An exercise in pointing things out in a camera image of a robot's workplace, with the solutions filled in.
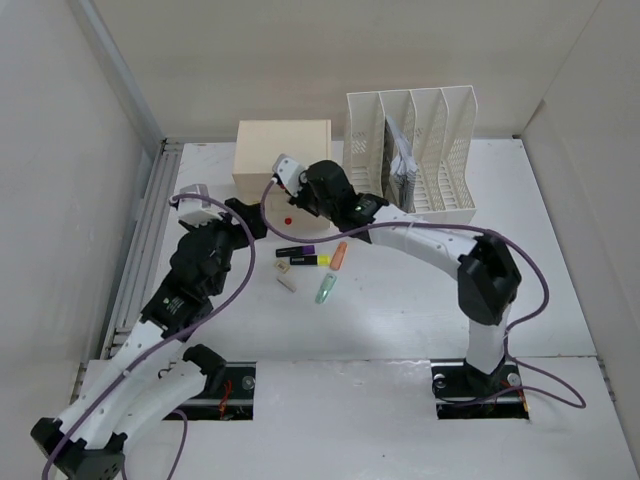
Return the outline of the small beige eraser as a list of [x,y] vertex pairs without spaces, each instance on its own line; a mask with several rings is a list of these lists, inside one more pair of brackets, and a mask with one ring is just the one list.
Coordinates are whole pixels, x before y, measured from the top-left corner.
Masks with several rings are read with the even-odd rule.
[[274,266],[281,274],[286,274],[290,269],[290,265],[282,259],[277,259]]

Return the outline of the purple cap black highlighter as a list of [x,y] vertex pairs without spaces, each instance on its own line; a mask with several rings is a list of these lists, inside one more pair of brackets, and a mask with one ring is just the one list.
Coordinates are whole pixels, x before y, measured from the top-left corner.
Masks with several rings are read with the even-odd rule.
[[298,256],[307,256],[307,255],[314,255],[314,254],[315,254],[314,245],[289,246],[289,247],[279,248],[275,250],[275,256],[277,258],[298,257]]

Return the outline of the orange highlighter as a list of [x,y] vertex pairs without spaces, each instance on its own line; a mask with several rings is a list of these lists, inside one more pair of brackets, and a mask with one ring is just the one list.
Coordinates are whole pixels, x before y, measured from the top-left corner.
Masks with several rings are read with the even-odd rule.
[[346,242],[340,242],[338,244],[329,264],[331,270],[338,271],[341,268],[347,248],[348,244]]

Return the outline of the yellow cap black highlighter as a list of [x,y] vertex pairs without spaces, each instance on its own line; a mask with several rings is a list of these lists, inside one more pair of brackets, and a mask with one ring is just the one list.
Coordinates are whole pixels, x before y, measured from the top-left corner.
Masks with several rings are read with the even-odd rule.
[[321,266],[328,267],[331,263],[329,255],[300,255],[289,258],[291,266]]

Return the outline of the cream drawer cabinet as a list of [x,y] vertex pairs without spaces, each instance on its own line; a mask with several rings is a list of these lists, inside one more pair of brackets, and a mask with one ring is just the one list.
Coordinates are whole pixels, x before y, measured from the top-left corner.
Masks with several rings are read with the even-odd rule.
[[[232,176],[239,199],[246,204],[261,199],[281,154],[304,166],[332,157],[331,121],[242,120],[239,122]],[[288,196],[274,187],[266,200],[267,218],[277,230],[295,237],[315,235],[329,228],[329,221],[288,203]],[[285,225],[284,218],[293,223]]]

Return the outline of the green highlighter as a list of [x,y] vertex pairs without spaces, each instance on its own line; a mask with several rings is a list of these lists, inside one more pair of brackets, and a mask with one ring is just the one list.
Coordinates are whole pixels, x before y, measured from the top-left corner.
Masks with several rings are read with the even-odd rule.
[[336,284],[336,281],[337,276],[334,273],[327,273],[325,275],[315,297],[316,304],[321,305],[327,301],[333,287]]

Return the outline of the Canon guide booklet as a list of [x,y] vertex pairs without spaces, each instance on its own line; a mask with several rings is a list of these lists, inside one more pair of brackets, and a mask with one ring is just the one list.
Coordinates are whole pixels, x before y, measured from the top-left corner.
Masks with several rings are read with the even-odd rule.
[[411,143],[394,119],[386,115],[381,169],[383,197],[402,211],[413,213],[418,172]]

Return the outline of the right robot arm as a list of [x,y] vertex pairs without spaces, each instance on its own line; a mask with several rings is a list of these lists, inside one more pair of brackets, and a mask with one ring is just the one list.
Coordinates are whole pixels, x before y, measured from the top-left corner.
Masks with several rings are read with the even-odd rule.
[[422,223],[382,197],[357,192],[332,160],[305,167],[280,155],[273,172],[290,204],[329,220],[342,233],[397,250],[455,280],[458,306],[469,320],[463,381],[471,397],[496,391],[505,362],[506,318],[522,280],[503,240]]

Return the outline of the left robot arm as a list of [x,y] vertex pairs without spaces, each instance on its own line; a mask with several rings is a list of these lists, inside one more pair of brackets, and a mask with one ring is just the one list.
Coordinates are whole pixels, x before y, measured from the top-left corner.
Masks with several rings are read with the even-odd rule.
[[234,252],[253,250],[267,228],[259,205],[236,198],[220,203],[186,193],[171,204],[186,232],[168,274],[93,386],[31,430],[47,458],[44,478],[53,468],[70,479],[115,478],[146,429],[190,398],[223,387],[225,360],[205,345],[186,343],[220,313],[211,299],[224,289]]

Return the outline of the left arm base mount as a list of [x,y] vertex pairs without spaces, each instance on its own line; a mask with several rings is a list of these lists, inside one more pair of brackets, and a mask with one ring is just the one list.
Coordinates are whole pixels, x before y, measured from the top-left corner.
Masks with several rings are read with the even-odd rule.
[[256,363],[228,363],[221,380],[207,379],[204,390],[178,407],[190,421],[253,419]]

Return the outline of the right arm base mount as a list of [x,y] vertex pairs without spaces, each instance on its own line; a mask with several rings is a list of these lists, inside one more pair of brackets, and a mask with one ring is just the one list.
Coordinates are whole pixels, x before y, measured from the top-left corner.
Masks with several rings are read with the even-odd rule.
[[528,420],[520,371],[502,363],[493,376],[478,373],[463,359],[433,361],[432,393],[439,420]]

